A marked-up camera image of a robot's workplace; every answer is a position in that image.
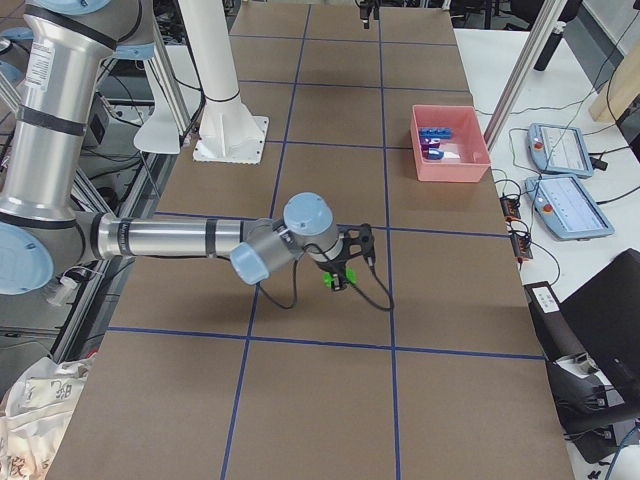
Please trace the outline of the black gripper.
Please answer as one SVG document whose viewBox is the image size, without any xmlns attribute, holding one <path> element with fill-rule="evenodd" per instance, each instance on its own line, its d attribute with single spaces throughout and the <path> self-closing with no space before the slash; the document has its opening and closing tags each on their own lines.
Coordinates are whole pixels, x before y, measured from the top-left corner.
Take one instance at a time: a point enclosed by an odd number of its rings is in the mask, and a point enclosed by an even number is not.
<svg viewBox="0 0 640 480">
<path fill-rule="evenodd" d="M 347 288 L 347 279 L 339 272 L 348 267 L 348 262 L 361 257 L 371 273 L 375 272 L 375 237 L 371 225 L 363 223 L 357 228 L 339 227 L 339 249 L 334 258 L 329 252 L 321 253 L 319 268 L 332 275 L 331 288 L 334 292 Z"/>
<path fill-rule="evenodd" d="M 355 2 L 355 4 L 359 8 L 359 12 L 362 15 L 363 28 L 369 29 L 370 28 L 369 15 L 371 15 L 375 10 L 378 9 L 378 1 L 377 0 L 358 0 Z"/>
</svg>

